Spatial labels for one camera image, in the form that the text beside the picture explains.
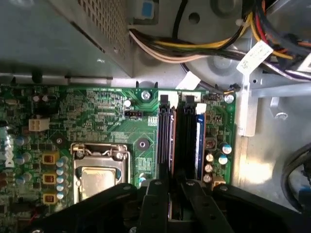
white wire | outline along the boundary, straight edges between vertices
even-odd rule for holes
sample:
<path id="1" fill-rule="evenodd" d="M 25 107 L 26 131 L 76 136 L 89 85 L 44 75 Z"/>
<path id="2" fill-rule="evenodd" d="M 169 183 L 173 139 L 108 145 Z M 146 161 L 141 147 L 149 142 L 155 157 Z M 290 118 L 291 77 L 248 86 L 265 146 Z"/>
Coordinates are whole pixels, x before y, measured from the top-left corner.
<path id="1" fill-rule="evenodd" d="M 197 59 L 201 58 L 206 58 L 207 55 L 192 55 L 192 56 L 187 56 L 187 57 L 170 57 L 166 56 L 164 54 L 158 53 L 154 51 L 153 49 L 147 47 L 144 45 L 131 31 L 130 31 L 131 37 L 135 40 L 135 42 L 149 55 L 153 56 L 154 58 L 166 62 L 166 63 L 171 63 L 171 64 L 179 64 L 179 63 L 186 63 L 186 62 L 191 62 Z"/>

blue ram stick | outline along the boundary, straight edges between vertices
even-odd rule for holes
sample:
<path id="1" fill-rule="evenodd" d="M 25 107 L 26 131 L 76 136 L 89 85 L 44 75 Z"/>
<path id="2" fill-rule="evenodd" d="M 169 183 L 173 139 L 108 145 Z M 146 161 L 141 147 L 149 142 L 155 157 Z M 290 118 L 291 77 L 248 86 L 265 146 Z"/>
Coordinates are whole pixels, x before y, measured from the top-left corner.
<path id="1" fill-rule="evenodd" d="M 204 114 L 197 115 L 197 120 L 196 120 L 194 177 L 197 180 L 201 180 L 202 175 L 203 175 L 205 132 L 206 132 L 206 114 L 204 113 Z"/>

red wire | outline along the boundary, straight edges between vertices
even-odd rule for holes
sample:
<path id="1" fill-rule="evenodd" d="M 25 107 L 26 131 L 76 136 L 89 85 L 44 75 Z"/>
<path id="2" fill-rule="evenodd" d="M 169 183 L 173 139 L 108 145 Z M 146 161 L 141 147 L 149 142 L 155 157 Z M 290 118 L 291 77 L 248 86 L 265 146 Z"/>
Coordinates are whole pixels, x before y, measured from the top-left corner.
<path id="1" fill-rule="evenodd" d="M 261 39 L 262 39 L 266 44 L 268 44 L 268 40 L 267 40 L 267 38 L 266 38 L 266 35 L 264 34 L 264 32 L 263 32 L 263 30 L 262 30 L 262 28 L 261 28 L 258 14 L 256 14 L 255 17 L 256 17 L 256 19 L 255 19 L 255 21 L 256 21 L 256 27 L 257 27 L 257 30 L 258 30 L 258 32 L 259 32 L 259 35 L 260 35 Z"/>
<path id="2" fill-rule="evenodd" d="M 37 212 L 34 213 L 34 215 L 32 216 L 32 218 L 29 220 L 29 224 L 32 223 L 35 219 L 35 217 L 37 217 Z"/>

wire bundle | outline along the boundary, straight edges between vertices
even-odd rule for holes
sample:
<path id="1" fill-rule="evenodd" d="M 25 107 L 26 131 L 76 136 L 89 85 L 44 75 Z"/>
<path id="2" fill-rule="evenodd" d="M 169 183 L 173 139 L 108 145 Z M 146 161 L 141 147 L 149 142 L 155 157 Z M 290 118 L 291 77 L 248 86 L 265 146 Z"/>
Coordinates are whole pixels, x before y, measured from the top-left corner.
<path id="1" fill-rule="evenodd" d="M 189 68 L 185 64 L 186 62 L 191 62 L 197 59 L 206 58 L 208 56 L 221 56 L 224 58 L 240 61 L 244 56 L 245 52 L 238 50 L 228 50 L 227 48 L 232 45 L 243 33 L 247 30 L 247 27 L 250 25 L 254 37 L 259 41 L 263 40 L 268 44 L 271 44 L 271 41 L 267 37 L 272 36 L 273 38 L 279 41 L 279 50 L 275 50 L 273 55 L 279 57 L 280 59 L 285 60 L 294 60 L 301 58 L 302 54 L 306 54 L 306 51 L 309 51 L 308 48 L 303 46 L 311 46 L 308 42 L 298 42 L 300 45 L 288 46 L 289 41 L 287 39 L 280 39 L 276 36 L 274 31 L 271 30 L 271 27 L 267 23 L 266 17 L 264 15 L 265 1 L 257 0 L 253 8 L 253 11 L 247 14 L 243 19 L 243 24 L 239 27 L 237 32 L 226 40 L 205 43 L 205 44 L 193 44 L 187 41 L 178 39 L 178 30 L 179 24 L 185 10 L 185 7 L 188 3 L 188 0 L 182 0 L 182 3 L 179 7 L 176 20 L 174 23 L 172 38 L 160 37 L 160 36 L 151 36 L 143 34 L 135 29 L 130 29 L 130 35 L 132 39 L 149 55 L 154 58 L 171 64 L 181 64 L 182 69 L 185 72 L 189 72 Z M 294 53 L 294 48 L 302 47 L 302 50 L 297 50 L 298 53 Z M 310 82 L 311 75 L 280 68 L 279 64 L 273 64 L 269 62 L 269 58 L 260 65 L 265 71 L 273 74 L 281 75 L 287 79 L 299 81 L 299 82 Z M 217 86 L 212 86 L 206 82 L 200 82 L 201 87 L 211 90 L 215 93 L 226 94 L 239 90 L 236 86 L 231 87 L 228 91 L 222 91 L 217 88 Z"/>

cpu socket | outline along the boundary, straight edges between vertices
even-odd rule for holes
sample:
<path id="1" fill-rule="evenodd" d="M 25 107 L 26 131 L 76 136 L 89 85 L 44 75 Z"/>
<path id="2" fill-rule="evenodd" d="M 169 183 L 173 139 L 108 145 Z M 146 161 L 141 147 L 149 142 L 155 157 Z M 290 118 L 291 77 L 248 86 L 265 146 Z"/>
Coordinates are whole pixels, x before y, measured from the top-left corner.
<path id="1" fill-rule="evenodd" d="M 73 198 L 83 201 L 119 183 L 130 182 L 130 152 L 126 145 L 73 143 Z"/>

